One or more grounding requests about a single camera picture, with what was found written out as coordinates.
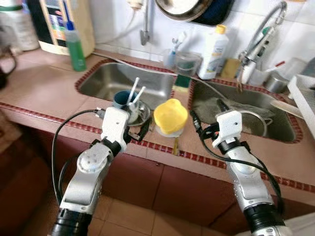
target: kitchen counter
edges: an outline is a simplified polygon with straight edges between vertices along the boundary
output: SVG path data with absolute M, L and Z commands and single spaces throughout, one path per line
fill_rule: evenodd
M 158 62 L 98 52 L 133 63 L 161 67 Z M 106 58 L 91 55 L 87 58 L 88 70 L 85 72 L 74 72 L 69 59 L 42 50 L 20 55 L 16 70 L 8 77 L 7 87 L 0 90 L 0 109 L 13 122 L 54 133 L 60 122 L 78 111 L 111 106 L 111 101 L 88 97 L 75 89 L 75 83 Z M 10 59 L 2 59 L 0 63 L 4 71 L 9 70 Z M 175 91 L 173 97 L 189 107 L 189 92 Z M 60 134 L 92 142 L 100 138 L 101 122 L 94 115 L 84 114 L 65 126 Z M 299 118 L 297 122 L 303 133 L 300 142 L 288 144 L 247 133 L 242 134 L 242 141 L 249 143 L 252 152 L 277 177 L 283 197 L 315 206 L 315 140 L 305 122 Z M 144 141 L 130 143 L 126 153 L 231 182 L 226 165 L 203 148 L 190 117 L 179 138 L 178 156 L 171 154 L 173 145 L 174 139 L 152 131 Z

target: faucet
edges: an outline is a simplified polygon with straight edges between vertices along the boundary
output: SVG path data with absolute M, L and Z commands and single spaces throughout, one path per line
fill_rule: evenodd
M 148 31 L 148 15 L 149 15 L 149 0 L 145 1 L 145 10 L 144 10 L 144 21 L 143 21 L 143 30 L 140 31 L 141 45 L 146 45 L 150 39 Z
M 250 76 L 256 67 L 257 61 L 262 56 L 269 43 L 270 37 L 276 31 L 277 26 L 283 23 L 286 15 L 286 9 L 287 3 L 285 1 L 281 1 L 277 6 L 275 6 L 260 24 L 247 48 L 240 53 L 239 59 L 241 61 L 241 73 L 240 78 L 238 78 L 238 82 L 246 84 L 250 79 Z M 266 28 L 267 30 L 265 31 L 264 28 L 267 22 L 278 10 L 280 10 L 280 13 L 276 17 L 275 22 L 270 27 Z M 258 40 L 257 38 L 261 32 L 263 32 L 264 36 Z

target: green liquid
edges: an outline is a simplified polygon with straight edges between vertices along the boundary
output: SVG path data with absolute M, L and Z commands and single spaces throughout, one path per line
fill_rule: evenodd
M 87 69 L 87 65 L 85 63 L 85 58 L 83 55 L 83 50 L 81 46 L 81 42 L 66 42 L 67 48 L 70 52 L 71 63 L 73 69 L 75 71 L 85 71 Z

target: sink basin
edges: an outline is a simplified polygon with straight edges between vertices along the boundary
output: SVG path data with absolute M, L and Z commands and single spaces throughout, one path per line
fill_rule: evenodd
M 238 93 L 233 86 L 222 85 L 218 83 L 209 82 L 215 89 L 225 95 L 228 99 L 242 104 L 249 104 L 259 108 L 265 108 L 273 112 L 275 115 L 272 117 L 273 122 L 268 125 L 266 138 L 275 139 L 283 142 L 293 142 L 296 139 L 296 134 L 291 126 L 291 122 L 286 112 L 281 111 L 272 105 L 270 101 L 275 100 L 274 97 L 265 94 L 263 92 L 253 91 L 249 89 L 243 89 L 242 93 Z M 191 108 L 196 111 L 200 119 L 204 123 L 212 123 L 215 121 L 215 114 L 211 114 L 209 111 L 209 103 L 213 102 L 213 97 L 220 98 L 209 87 L 202 83 L 195 83 Z M 243 126 L 250 129 L 250 132 L 254 135 L 261 136 L 263 133 L 263 126 L 258 119 L 252 115 L 242 114 Z
M 131 90 L 136 77 L 140 78 L 136 92 L 139 92 L 142 86 L 146 87 L 140 99 L 148 104 L 151 110 L 170 98 L 173 76 L 147 72 L 116 62 L 101 65 L 78 89 L 82 94 L 112 101 L 115 93 Z

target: black cable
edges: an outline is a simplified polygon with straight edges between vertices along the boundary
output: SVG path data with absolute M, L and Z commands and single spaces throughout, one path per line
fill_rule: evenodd
M 52 146 L 52 152 L 51 152 L 51 171 L 52 171 L 52 179 L 53 179 L 53 186 L 54 186 L 54 191 L 55 191 L 55 195 L 56 195 L 56 199 L 57 199 L 57 203 L 58 205 L 60 205 L 62 197 L 61 197 L 61 193 L 58 189 L 58 181 L 56 178 L 56 162 L 55 162 L 55 157 L 56 157 L 56 142 L 57 142 L 57 137 L 58 134 L 61 130 L 62 127 L 64 127 L 65 124 L 67 124 L 71 119 L 84 114 L 84 113 L 97 113 L 98 110 L 85 110 L 85 111 L 81 111 L 78 112 L 72 116 L 70 116 L 68 119 L 66 119 L 56 130 L 56 133 L 54 135 L 54 139 L 53 139 L 53 146 Z
M 58 190 L 60 192 L 60 196 L 61 196 L 61 199 L 63 198 L 63 177 L 64 177 L 64 174 L 69 166 L 69 164 L 74 160 L 74 159 L 77 159 L 79 156 L 80 156 L 81 153 L 77 154 L 77 155 L 74 155 L 72 156 L 71 158 L 69 158 L 65 164 L 63 165 L 63 168 L 61 169 L 61 172 L 60 172 L 60 175 L 59 175 L 59 182 L 58 182 Z
M 206 143 L 205 143 L 205 141 L 204 141 L 203 136 L 204 136 L 205 133 L 206 133 L 205 130 L 203 130 L 203 131 L 201 132 L 200 140 L 201 140 L 201 142 L 202 142 L 204 148 L 205 148 L 212 156 L 216 157 L 217 159 L 219 159 L 219 160 L 221 160 L 221 161 L 234 162 L 234 163 L 239 163 L 239 164 L 244 164 L 244 165 L 248 165 L 248 166 L 255 167 L 255 168 L 261 170 L 262 172 L 264 172 L 264 173 L 268 176 L 268 178 L 269 178 L 269 180 L 270 180 L 270 183 L 271 183 L 271 185 L 272 185 L 272 187 L 273 187 L 273 189 L 274 189 L 274 191 L 275 191 L 275 193 L 276 193 L 276 195 L 277 195 L 277 199 L 278 199 L 278 204 L 277 204 L 277 205 L 278 205 L 278 212 L 279 212 L 280 214 L 283 214 L 283 212 L 284 212 L 284 202 L 283 202 L 283 199 L 282 199 L 282 197 L 281 197 L 281 190 L 280 190 L 280 187 L 279 187 L 279 185 L 278 185 L 278 182 L 277 182 L 276 179 L 274 178 L 274 176 L 268 171 L 266 165 L 265 165 L 261 160 L 259 160 L 257 157 L 255 157 L 255 156 L 254 156 L 254 157 L 257 158 L 257 160 L 258 160 L 259 163 L 262 165 L 262 167 L 259 166 L 259 165 L 253 164 L 253 163 L 251 163 L 251 162 L 248 162 L 248 161 L 242 161 L 242 160 L 236 160 L 236 159 L 226 158 L 226 157 L 219 156 L 219 155 L 215 154 L 212 150 L 210 150 L 210 149 L 208 148 L 208 146 L 206 145 Z

